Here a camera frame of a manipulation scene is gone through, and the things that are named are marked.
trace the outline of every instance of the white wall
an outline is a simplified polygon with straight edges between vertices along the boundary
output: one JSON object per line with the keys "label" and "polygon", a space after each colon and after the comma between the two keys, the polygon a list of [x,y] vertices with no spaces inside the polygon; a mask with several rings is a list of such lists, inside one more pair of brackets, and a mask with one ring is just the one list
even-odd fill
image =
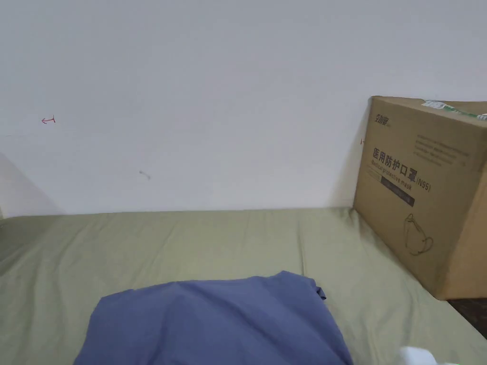
{"label": "white wall", "polygon": [[350,205],[369,96],[487,99],[486,14],[483,0],[10,1],[0,206]]}

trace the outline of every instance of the green bedsheet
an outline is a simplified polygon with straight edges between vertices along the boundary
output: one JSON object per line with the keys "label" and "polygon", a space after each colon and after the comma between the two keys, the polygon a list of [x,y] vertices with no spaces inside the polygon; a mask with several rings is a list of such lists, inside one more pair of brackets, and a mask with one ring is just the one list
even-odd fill
{"label": "green bedsheet", "polygon": [[113,213],[0,221],[2,364],[71,364],[105,295],[281,270],[323,287],[356,364],[399,347],[485,364],[487,341],[350,209]]}

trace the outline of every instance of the red marking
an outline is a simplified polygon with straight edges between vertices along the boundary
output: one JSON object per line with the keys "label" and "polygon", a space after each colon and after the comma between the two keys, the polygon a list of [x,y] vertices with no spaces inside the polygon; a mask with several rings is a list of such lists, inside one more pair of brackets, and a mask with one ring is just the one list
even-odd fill
{"label": "red marking", "polygon": [[41,120],[41,122],[42,122],[42,123],[44,123],[44,124],[47,124],[46,122],[50,122],[50,121],[53,121],[54,123],[56,122],[56,121],[54,120],[54,115],[53,115],[53,117],[52,117],[51,119],[46,119],[46,118],[43,118],[43,119]]}

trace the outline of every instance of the dark floor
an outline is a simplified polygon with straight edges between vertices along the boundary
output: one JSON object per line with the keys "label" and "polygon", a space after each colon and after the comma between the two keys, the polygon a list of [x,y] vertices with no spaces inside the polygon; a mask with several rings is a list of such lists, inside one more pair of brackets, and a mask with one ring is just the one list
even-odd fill
{"label": "dark floor", "polygon": [[448,302],[487,339],[487,298],[454,299]]}

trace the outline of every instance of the folded fabric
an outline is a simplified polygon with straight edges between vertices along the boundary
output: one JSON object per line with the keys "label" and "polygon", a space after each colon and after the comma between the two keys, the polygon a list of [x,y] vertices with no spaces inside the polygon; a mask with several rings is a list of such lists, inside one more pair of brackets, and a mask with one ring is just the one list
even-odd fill
{"label": "folded fabric", "polygon": [[286,271],[120,292],[96,306],[75,365],[351,365],[323,299]]}

